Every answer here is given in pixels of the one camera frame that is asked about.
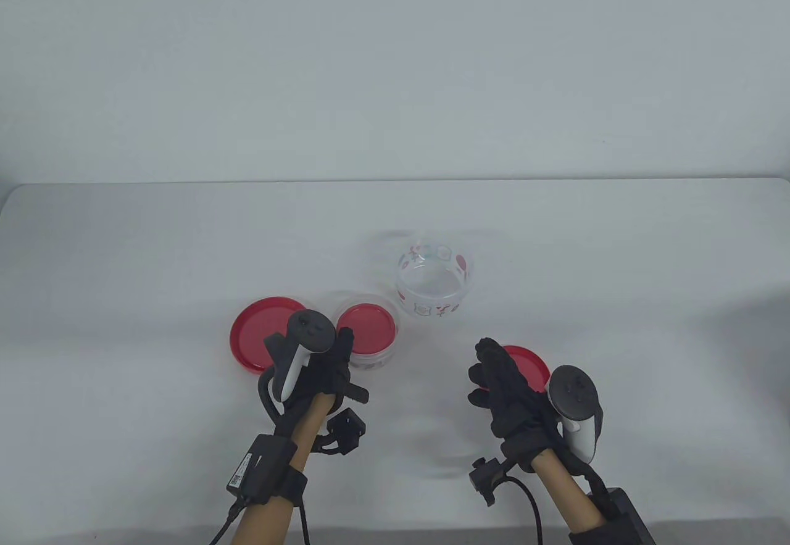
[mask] wrist strap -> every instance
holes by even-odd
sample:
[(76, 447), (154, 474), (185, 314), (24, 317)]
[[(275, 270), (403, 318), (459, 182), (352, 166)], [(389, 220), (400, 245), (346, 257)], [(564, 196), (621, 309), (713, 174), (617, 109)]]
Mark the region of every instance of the wrist strap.
[(283, 472), (282, 479), (274, 488), (272, 495), (284, 497), (294, 506), (300, 506), (305, 486), (307, 486), (307, 477), (289, 465)]

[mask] black glove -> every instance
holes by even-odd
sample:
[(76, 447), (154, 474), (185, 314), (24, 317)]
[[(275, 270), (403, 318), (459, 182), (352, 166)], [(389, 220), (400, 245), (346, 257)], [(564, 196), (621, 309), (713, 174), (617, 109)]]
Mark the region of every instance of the black glove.
[(559, 416), (548, 396), (530, 388), (510, 354), (493, 339), (481, 339), (475, 351), (480, 364), (469, 368), (469, 380), (481, 388), (469, 393), (469, 402), (491, 410), (491, 431), (504, 439), (502, 454), (533, 472), (533, 459), (553, 449), (571, 475), (583, 475), (589, 466), (571, 454), (559, 434)]
[(370, 398), (367, 390), (350, 382), (348, 360), (353, 347), (354, 333), (350, 328), (344, 327), (338, 331), (338, 336), (329, 350), (311, 355), (310, 362), (300, 371), (291, 395), (283, 403), (282, 414), (275, 407), (268, 392), (269, 381), (274, 377), (274, 367), (270, 367), (260, 376), (257, 392), (264, 409), (274, 421), (275, 435), (290, 437), (296, 424), (310, 409), (314, 396), (319, 393), (335, 396), (335, 404), (330, 413), (341, 407), (346, 396), (359, 403), (367, 403)]

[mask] black wristband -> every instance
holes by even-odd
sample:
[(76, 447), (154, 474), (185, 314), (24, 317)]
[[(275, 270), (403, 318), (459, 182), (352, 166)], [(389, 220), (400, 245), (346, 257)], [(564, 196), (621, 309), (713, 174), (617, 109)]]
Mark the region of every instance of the black wristband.
[(568, 537), (573, 545), (641, 545), (642, 542), (627, 514), (592, 531), (570, 534)]
[(285, 468), (272, 495), (284, 497), (294, 506), (300, 506), (305, 486), (307, 486), (307, 477), (289, 465)]

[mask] vr controller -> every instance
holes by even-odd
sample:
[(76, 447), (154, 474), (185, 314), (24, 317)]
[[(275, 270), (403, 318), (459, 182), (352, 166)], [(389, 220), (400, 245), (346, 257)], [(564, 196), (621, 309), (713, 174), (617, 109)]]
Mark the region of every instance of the vr controller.
[(561, 365), (550, 376), (546, 393), (562, 422), (562, 437), (582, 463), (595, 457), (604, 424), (593, 379), (575, 365)]
[(275, 333), (264, 339), (268, 354), (274, 361), (272, 395), (282, 403), (291, 396), (302, 367), (310, 356), (332, 348), (335, 326), (316, 310), (300, 310), (288, 319), (285, 336)]

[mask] red lid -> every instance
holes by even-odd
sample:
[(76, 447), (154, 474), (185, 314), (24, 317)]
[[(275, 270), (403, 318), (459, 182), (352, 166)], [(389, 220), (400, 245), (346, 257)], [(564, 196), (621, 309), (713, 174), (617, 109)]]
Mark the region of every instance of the red lid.
[(350, 327), (354, 332), (354, 353), (369, 356), (386, 350), (397, 336), (395, 319), (383, 306), (363, 303), (354, 305), (338, 319), (338, 328)]
[(516, 361), (518, 371), (527, 379), (530, 388), (537, 393), (546, 392), (546, 384), (551, 372), (545, 362), (535, 352), (517, 345), (505, 345), (505, 351)]
[(263, 340), (288, 329), (288, 319), (304, 305), (284, 296), (271, 296), (253, 302), (237, 316), (231, 327), (231, 351), (239, 364), (260, 375), (273, 362)]

